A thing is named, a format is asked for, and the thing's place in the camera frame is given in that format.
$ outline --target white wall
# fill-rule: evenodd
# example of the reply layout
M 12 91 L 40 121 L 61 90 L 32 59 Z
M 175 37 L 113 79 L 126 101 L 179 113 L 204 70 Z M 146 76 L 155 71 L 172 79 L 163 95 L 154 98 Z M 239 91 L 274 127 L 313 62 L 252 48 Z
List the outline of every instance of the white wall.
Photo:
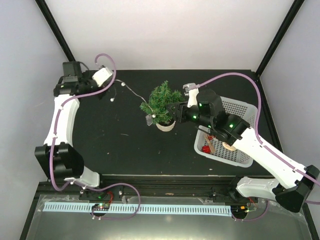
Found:
M 2 1 L 0 29 L 0 238 L 16 240 L 46 180 L 34 150 L 49 131 L 66 58 L 35 1 Z
M 46 0 L 76 59 L 257 70 L 293 0 Z
M 261 76 L 283 151 L 320 169 L 320 1 L 308 0 Z M 315 186 L 309 200 L 320 202 Z M 310 205 L 320 234 L 320 205 Z

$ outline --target white ventilation slot strip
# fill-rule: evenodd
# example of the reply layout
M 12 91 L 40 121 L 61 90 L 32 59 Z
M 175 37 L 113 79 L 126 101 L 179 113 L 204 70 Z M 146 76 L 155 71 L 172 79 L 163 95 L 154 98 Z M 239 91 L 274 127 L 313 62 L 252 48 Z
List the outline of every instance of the white ventilation slot strip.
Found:
M 96 203 L 82 202 L 46 202 L 43 212 L 91 213 Z M 112 203 L 108 211 L 98 210 L 95 213 L 133 214 L 138 204 Z M 169 205 L 141 204 L 138 214 L 174 214 L 174 215 L 212 215 L 231 217 L 230 206 L 216 205 Z

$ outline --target red object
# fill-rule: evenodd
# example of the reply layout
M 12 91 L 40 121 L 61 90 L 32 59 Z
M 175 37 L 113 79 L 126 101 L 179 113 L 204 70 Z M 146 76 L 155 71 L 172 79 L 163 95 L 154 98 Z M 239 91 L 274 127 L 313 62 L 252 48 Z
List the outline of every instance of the red object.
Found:
M 211 150 L 210 150 L 209 146 L 203 146 L 201 150 L 202 150 L 202 152 L 204 152 L 206 154 L 211 153 Z
M 253 203 L 254 206 L 255 206 L 256 208 L 258 208 L 258 205 L 251 199 L 251 197 L 248 197 L 248 199 L 250 200 L 250 205 L 251 205 L 251 203 Z
M 107 194 L 110 194 L 109 204 L 111 204 L 112 200 L 114 199 L 114 194 L 111 191 L 108 191 Z

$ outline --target potted plant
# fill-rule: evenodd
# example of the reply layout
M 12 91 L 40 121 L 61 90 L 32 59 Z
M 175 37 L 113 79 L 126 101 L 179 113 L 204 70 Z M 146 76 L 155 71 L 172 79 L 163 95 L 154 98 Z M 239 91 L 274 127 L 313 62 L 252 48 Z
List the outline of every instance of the potted plant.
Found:
M 158 129 L 168 132 L 174 128 L 176 122 L 169 115 L 166 105 L 183 100 L 181 92 L 178 90 L 172 91 L 168 86 L 168 81 L 165 81 L 151 92 L 149 102 L 141 103 L 140 108 L 152 116 L 152 123 Z

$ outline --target white pot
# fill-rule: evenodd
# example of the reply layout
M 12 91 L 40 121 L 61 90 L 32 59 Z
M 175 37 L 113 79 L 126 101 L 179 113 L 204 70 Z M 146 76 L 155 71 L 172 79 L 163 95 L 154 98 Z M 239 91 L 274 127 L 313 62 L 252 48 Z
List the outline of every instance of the white pot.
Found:
M 175 124 L 176 124 L 176 121 L 174 121 L 174 122 L 173 122 L 171 125 L 169 125 L 169 126 L 162 126 L 162 125 L 160 125 L 159 123 L 156 123 L 155 125 L 156 125 L 156 127 L 157 127 L 158 129 L 160 129 L 161 131 L 163 131 L 163 132 L 169 132 L 169 131 L 171 131 L 171 130 L 174 128 Z

